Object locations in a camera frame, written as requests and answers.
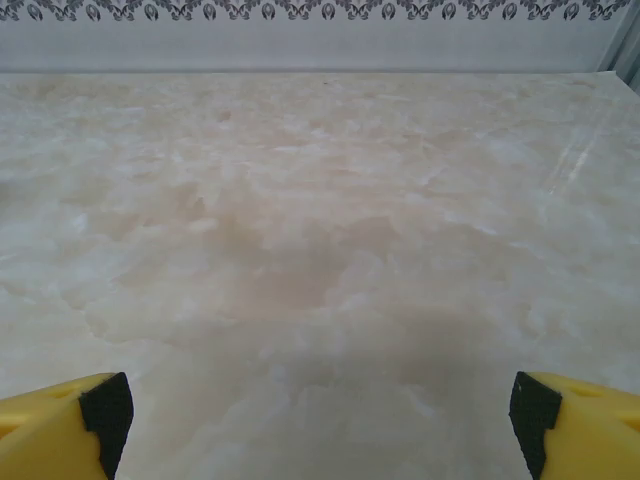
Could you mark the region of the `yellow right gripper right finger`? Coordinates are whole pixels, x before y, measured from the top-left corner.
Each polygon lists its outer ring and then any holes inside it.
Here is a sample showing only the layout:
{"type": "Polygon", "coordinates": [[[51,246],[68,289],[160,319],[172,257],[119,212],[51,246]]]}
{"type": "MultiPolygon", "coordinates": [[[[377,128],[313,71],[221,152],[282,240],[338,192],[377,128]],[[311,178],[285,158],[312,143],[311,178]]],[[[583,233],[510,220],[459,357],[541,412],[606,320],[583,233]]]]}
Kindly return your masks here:
{"type": "Polygon", "coordinates": [[[534,479],[637,480],[639,397],[556,374],[516,374],[509,418],[534,479]]]}

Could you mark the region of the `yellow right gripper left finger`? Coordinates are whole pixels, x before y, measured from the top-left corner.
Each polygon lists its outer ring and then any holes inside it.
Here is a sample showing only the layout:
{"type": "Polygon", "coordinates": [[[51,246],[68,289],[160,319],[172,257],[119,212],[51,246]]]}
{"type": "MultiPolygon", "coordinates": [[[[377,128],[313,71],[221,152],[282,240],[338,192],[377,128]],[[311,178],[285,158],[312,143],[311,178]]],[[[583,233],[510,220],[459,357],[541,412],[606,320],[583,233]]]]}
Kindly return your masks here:
{"type": "Polygon", "coordinates": [[[101,373],[1,400],[1,477],[116,477],[134,418],[123,372],[101,373]]]}

